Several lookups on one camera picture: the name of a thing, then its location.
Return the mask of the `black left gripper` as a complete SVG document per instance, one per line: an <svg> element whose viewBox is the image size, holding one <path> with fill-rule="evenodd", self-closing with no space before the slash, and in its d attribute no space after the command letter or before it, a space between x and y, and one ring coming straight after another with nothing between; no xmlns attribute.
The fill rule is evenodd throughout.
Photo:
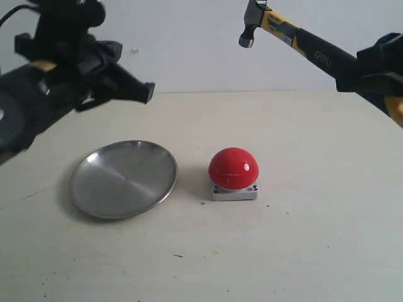
<svg viewBox="0 0 403 302"><path fill-rule="evenodd" d="M101 1L28 1L25 9L39 15L35 34L16 35L15 53L30 62L46 60L66 68L82 82L76 103L88 110L113 99L147 104L155 84L142 82L117 64L122 45L98 41L89 33L106 19Z"/></svg>

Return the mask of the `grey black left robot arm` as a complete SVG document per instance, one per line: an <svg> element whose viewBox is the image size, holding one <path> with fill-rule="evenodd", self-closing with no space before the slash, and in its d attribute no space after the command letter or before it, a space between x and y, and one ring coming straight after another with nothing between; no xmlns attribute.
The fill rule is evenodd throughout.
<svg viewBox="0 0 403 302"><path fill-rule="evenodd" d="M117 99L148 103L155 85L119 65L122 44L89 33L106 17L99 1L28 1L39 15L34 35L14 38L27 63L1 76L1 162L24 152L71 111Z"/></svg>

